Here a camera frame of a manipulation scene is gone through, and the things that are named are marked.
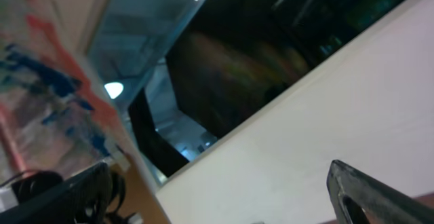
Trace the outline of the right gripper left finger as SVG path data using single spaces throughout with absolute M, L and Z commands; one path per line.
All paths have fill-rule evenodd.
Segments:
M 1 213 L 1 224 L 102 223 L 112 194 L 111 172 L 99 163 Z

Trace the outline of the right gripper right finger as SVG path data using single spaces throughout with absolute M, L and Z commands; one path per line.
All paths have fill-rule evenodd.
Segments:
M 338 223 L 432 223 L 433 209 L 340 161 L 330 164 L 327 188 Z

